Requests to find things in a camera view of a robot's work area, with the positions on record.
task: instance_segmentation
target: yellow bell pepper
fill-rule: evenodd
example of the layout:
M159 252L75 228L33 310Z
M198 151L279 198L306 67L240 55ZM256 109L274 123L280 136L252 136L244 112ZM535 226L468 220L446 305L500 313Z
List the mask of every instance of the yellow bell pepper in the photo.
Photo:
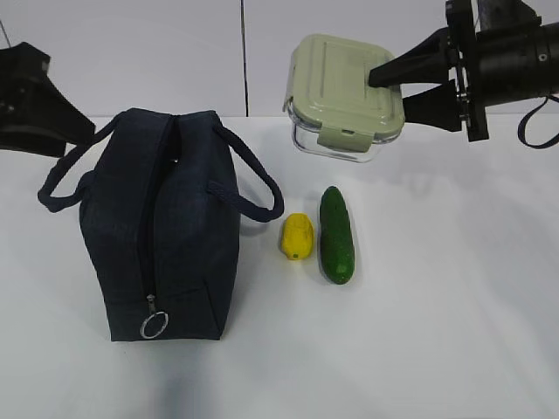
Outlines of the yellow bell pepper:
M290 260L308 258L313 251L314 229L307 214L292 214L283 226L281 249Z

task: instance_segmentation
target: white wall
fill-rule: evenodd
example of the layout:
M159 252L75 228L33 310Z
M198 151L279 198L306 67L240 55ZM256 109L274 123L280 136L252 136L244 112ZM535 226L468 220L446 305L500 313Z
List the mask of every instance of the white wall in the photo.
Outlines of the white wall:
M245 114L237 1L3 0L0 17L13 44L52 56L53 82L88 115Z
M559 21L556 0L527 3L545 23ZM26 40L52 56L53 81L89 115L131 106L245 115L240 0L3 0L0 18L13 44ZM250 113L281 115L291 52L309 33L400 55L443 26L445 0L245 0ZM490 112L524 113L533 103Z

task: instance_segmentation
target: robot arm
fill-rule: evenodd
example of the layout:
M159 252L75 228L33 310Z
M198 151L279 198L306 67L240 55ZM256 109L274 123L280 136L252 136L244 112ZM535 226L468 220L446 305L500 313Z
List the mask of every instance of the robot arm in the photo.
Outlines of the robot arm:
M559 23L542 26L521 0L478 0L478 8L476 33L470 0L447 0L448 27L370 72L372 87L439 84L404 99L407 122L454 132L464 121L470 141L486 140L486 106L559 92Z
M22 43L0 50L0 149L62 157L88 145L95 125L47 77L51 58Z

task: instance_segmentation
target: green lid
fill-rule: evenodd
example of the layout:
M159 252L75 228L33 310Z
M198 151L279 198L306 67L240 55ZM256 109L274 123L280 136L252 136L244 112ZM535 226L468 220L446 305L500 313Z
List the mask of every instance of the green lid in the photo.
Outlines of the green lid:
M399 86L370 87L371 69L390 61L376 46L329 35L310 35L293 52L284 110L319 131L328 148L365 153L371 143L400 135L404 106Z

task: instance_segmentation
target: navy blue lunch bag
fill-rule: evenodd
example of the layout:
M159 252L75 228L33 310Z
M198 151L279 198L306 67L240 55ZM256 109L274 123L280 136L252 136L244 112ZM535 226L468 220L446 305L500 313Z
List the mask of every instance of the navy blue lunch bag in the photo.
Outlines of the navy blue lunch bag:
M91 146L59 159L39 201L51 212L81 202L79 224L112 340L218 340L235 282L240 214L261 223L280 217L280 188L213 111L130 109L93 143L111 133L72 195L52 192ZM239 195L230 148L270 188L272 209Z

